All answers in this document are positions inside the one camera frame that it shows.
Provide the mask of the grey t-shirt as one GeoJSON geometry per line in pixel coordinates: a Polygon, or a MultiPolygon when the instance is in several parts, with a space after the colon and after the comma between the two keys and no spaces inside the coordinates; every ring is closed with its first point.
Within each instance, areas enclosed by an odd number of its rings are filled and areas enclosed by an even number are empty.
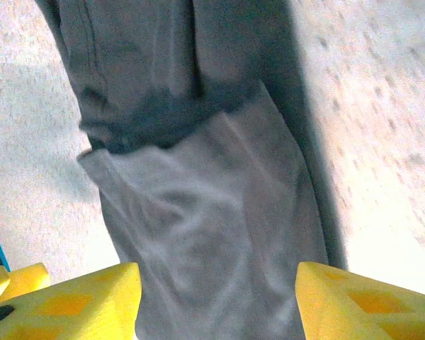
{"type": "Polygon", "coordinates": [[[139,340],[305,340],[298,264],[334,209],[289,0],[35,0],[55,39],[139,340]]]}

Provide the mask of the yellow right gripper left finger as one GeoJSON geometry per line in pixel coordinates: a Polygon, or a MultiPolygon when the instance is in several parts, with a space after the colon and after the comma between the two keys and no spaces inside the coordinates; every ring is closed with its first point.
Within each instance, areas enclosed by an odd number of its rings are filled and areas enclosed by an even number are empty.
{"type": "Polygon", "coordinates": [[[122,263],[0,303],[0,340],[137,340],[139,267],[122,263]]]}

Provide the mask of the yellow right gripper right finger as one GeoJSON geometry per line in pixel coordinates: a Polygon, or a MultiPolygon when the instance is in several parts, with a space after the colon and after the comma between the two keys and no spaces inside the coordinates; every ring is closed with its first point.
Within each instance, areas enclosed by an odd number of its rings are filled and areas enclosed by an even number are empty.
{"type": "Polygon", "coordinates": [[[315,262],[297,268],[306,340],[425,340],[425,295],[315,262]]]}

